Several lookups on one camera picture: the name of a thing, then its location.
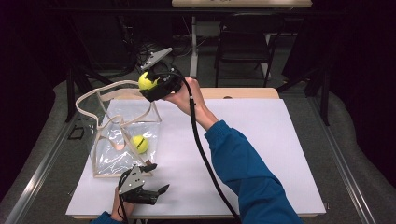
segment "blue sleeve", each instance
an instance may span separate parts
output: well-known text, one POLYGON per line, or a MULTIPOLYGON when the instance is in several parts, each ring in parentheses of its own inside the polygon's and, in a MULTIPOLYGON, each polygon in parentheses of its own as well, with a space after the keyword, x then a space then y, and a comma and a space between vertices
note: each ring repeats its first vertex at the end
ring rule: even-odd
POLYGON ((221 120, 205 138, 218 177, 238 195, 243 223, 303 223, 279 180, 244 135, 221 120))
POLYGON ((90 224, 122 224, 110 217, 108 212, 103 212, 97 219, 90 222, 90 224))

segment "cable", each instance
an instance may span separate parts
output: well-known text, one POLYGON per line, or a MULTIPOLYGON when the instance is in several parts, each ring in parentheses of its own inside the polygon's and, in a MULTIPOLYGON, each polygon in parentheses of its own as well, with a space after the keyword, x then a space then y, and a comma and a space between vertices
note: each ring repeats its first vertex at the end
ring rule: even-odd
MULTIPOLYGON (((129 171, 129 172, 128 172, 128 171, 127 171, 127 172, 124 172, 124 173, 121 175, 120 180, 119 180, 119 190, 120 190, 122 184, 125 182, 126 178, 128 177, 128 174, 129 174, 129 173, 131 173, 131 171, 129 171)), ((126 212, 125 212, 125 207, 124 207, 124 205, 123 205, 124 200, 123 200, 123 198, 122 198, 121 195, 119 195, 119 200, 120 200, 120 206, 119 206, 117 212, 119 213, 120 217, 122 217, 122 219, 123 219, 122 222, 125 223, 125 224, 129 224, 129 223, 128 223, 128 215, 126 214, 126 212)))
POLYGON ((219 193, 219 196, 220 196, 221 199, 224 201, 224 203, 227 205, 227 207, 230 209, 231 213, 233 214, 233 217, 234 217, 235 220, 236 220, 236 223, 242 223, 240 217, 239 217, 239 216, 236 214, 236 212, 233 210, 233 207, 232 207, 231 204, 228 202, 228 200, 227 200, 227 198, 225 197, 224 193, 221 191, 221 188, 220 188, 219 183, 218 183, 218 181, 217 181, 217 179, 216 179, 216 176, 215 176, 215 174, 213 173, 213 170, 212 170, 212 168, 211 168, 211 166, 210 166, 210 164, 209 164, 209 161, 208 161, 208 159, 207 159, 207 157, 206 157, 206 154, 205 154, 205 152, 204 152, 204 149, 203 149, 203 147, 202 147, 201 140, 200 140, 199 134, 198 134, 197 123, 196 123, 196 117, 195 117, 195 102, 194 102, 194 99, 193 99, 193 96, 192 96, 191 88, 190 88, 189 83, 187 83, 187 81, 186 81, 186 79, 185 79, 184 77, 182 78, 182 81, 183 81, 184 84, 186 85, 187 90, 188 90, 188 92, 189 92, 189 96, 190 96, 191 125, 192 125, 192 131, 193 131, 193 133, 194 133, 195 143, 196 143, 197 146, 198 146, 198 150, 199 150, 199 152, 200 152, 200 154, 201 154, 202 159, 204 160, 206 169, 207 169, 207 171, 209 172, 210 177, 212 178, 213 184, 215 185, 216 190, 217 190, 218 193, 219 193))

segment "yellow tennis ball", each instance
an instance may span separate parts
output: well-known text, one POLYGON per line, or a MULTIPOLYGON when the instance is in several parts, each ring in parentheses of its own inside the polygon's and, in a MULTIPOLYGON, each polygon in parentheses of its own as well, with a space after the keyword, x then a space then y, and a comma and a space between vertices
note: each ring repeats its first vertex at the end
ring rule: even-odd
POLYGON ((139 89, 141 91, 148 91, 149 89, 157 86, 158 79, 151 81, 150 79, 147 78, 147 75, 148 75, 148 72, 143 73, 140 76, 139 80, 137 81, 138 85, 139 85, 139 89))
POLYGON ((134 136, 131 139, 131 143, 136 146, 139 154, 145 153, 149 148, 149 141, 143 135, 134 136))

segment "ziplock bag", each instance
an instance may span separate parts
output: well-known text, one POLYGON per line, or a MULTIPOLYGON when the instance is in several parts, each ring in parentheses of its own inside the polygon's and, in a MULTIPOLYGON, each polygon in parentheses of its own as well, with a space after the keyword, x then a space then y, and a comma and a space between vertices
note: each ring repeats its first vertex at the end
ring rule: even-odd
POLYGON ((137 82, 124 80, 90 91, 77 99, 76 107, 89 138, 94 177, 120 176, 135 164, 155 163, 161 117, 137 82), (139 145, 134 137, 147 142, 139 145))

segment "chair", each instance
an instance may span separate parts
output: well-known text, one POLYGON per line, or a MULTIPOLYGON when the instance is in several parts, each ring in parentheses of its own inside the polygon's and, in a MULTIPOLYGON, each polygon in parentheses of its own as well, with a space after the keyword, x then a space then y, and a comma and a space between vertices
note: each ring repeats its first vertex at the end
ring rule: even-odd
POLYGON ((219 26, 219 43, 216 52, 216 87, 219 85, 219 65, 222 63, 267 63, 264 75, 266 87, 276 41, 283 30, 281 16, 269 13, 235 13, 226 17, 219 26), (266 35, 274 35, 268 43, 266 35))

